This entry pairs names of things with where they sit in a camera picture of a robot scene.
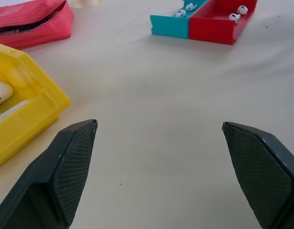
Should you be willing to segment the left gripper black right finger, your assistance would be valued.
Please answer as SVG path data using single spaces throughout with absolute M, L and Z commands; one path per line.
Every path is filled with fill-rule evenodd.
M 240 187 L 263 229 L 294 229 L 294 155 L 271 133 L 233 122 L 222 131 Z

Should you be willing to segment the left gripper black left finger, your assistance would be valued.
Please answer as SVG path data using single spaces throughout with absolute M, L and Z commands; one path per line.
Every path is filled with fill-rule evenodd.
M 98 123 L 57 133 L 0 204 L 0 229 L 68 229 L 88 177 Z

